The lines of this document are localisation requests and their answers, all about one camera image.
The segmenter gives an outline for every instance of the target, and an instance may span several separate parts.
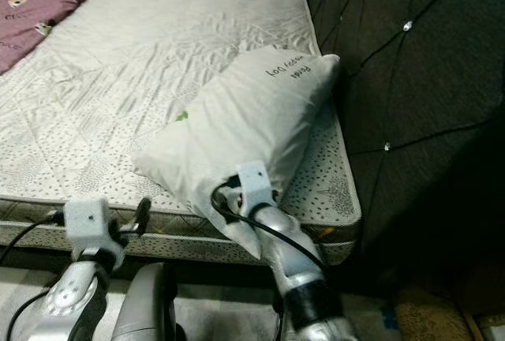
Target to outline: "mattress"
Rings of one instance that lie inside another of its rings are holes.
[[[0,77],[0,242],[70,197],[106,195],[127,222],[149,196],[149,233],[130,253],[252,263],[206,219],[134,174],[131,156],[238,54],[268,44],[320,53],[304,0],[88,0]],[[331,104],[281,206],[331,263],[352,249],[361,212]],[[56,227],[23,245],[69,248]]]

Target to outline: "upholstered headboard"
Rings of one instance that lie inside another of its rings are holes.
[[[345,70],[335,98],[364,213],[361,252],[381,268],[414,265],[495,237],[505,0],[309,7],[321,50]]]

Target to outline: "rhinestone button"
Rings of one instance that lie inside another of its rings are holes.
[[[404,32],[408,32],[410,29],[412,29],[412,25],[413,25],[413,22],[411,20],[407,21],[404,25],[403,25],[403,31]]]

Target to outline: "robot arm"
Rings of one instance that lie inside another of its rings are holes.
[[[301,231],[300,223],[277,208],[262,163],[239,166],[238,178],[241,185],[240,215],[278,231],[320,259],[312,239]],[[298,341],[357,339],[342,316],[339,298],[327,285],[320,266],[273,234],[260,228],[255,231],[262,257],[274,272]]]
[[[143,199],[137,223],[119,229],[105,197],[65,204],[65,227],[75,262],[45,297],[42,318],[29,341],[92,340],[107,308],[109,274],[121,266],[127,238],[144,233],[150,207],[150,200]]]

